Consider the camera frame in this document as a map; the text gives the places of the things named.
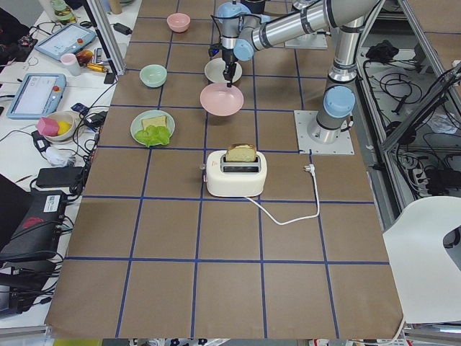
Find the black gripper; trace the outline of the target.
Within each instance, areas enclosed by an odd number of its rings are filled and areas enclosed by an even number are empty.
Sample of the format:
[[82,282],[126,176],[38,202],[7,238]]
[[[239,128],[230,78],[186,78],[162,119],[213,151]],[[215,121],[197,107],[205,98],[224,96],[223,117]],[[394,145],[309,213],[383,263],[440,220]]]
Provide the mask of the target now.
[[236,45],[236,37],[220,37],[219,43],[213,43],[208,48],[209,57],[217,55],[219,52],[222,54],[222,59],[225,61],[225,68],[223,70],[223,78],[227,81],[227,87],[233,86],[233,78],[236,72],[237,57],[234,54]]

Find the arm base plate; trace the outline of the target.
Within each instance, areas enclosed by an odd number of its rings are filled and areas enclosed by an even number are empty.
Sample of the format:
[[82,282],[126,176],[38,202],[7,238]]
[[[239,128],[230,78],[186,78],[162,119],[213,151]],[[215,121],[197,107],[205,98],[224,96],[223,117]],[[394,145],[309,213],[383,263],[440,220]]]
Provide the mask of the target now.
[[290,49],[305,49],[305,50],[327,50],[328,43],[326,34],[323,32],[315,32],[313,34],[305,34],[285,42],[285,48]]
[[336,130],[326,130],[317,122],[318,111],[295,110],[298,151],[312,155],[354,155],[346,121]]

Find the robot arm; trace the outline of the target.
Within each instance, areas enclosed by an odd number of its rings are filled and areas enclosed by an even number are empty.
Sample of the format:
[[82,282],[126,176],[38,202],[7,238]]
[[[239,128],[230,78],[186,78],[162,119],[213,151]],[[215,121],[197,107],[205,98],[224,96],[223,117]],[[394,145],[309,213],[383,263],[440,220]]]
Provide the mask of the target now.
[[293,151],[297,131],[296,110],[321,110],[323,94],[335,87],[328,70],[334,64],[333,48],[304,49],[294,43],[257,53],[239,61],[230,49],[213,65],[220,82],[241,88],[243,110],[228,117],[209,114],[207,147],[225,148],[234,143],[250,143],[270,151]]

